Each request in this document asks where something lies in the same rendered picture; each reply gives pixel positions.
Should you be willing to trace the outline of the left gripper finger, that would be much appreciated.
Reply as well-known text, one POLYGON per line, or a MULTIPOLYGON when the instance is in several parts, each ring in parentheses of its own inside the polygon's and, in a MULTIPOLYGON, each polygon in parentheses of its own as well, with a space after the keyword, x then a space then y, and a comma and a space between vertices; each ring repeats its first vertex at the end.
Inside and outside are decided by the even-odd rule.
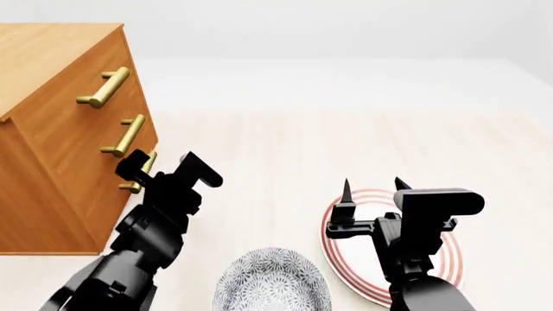
POLYGON ((148 173, 143 171, 143 165, 149 159, 149 155, 141 149, 135 149, 118 163, 115 174, 125 181, 148 182, 151 178, 148 173))

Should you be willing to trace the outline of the wooden three-drawer cabinet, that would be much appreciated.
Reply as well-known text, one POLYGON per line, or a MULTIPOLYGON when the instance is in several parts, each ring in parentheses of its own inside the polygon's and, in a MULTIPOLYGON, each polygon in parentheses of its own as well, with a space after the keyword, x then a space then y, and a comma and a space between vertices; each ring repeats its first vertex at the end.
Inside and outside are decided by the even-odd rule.
POLYGON ((156 129, 120 23, 0 23, 0 255, 100 253, 156 129))

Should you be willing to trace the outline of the white plate with red rings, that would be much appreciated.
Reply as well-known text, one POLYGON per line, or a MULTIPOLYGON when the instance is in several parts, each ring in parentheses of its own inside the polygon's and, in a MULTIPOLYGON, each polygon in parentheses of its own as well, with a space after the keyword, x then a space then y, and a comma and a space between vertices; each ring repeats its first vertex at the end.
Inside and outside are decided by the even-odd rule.
MULTIPOLYGON (((352 194, 357 204, 355 210, 357 220, 373 220, 384 216, 387 212, 399 212, 393 202, 392 191, 361 188, 352 191, 352 194)), ((321 250, 331 269, 347 287, 365 299, 389 308, 391 306, 389 283, 381 270, 372 238, 358 236, 330 239, 326 236, 326 226, 330 220, 332 207, 340 200, 341 198, 337 198, 332 201, 322 217, 321 250)), ((461 289, 466 276, 461 248, 452 232, 443 232, 442 242, 440 250, 430 257, 434 269, 429 271, 429 274, 461 289)))

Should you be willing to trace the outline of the grey floral patterned bowl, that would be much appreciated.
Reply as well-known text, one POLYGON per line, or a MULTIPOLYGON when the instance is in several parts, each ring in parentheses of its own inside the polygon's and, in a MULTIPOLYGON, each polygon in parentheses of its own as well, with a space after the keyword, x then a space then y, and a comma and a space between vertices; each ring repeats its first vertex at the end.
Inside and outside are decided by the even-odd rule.
POLYGON ((217 281, 212 311, 333 311, 324 276, 297 251, 268 247, 233 261, 217 281))

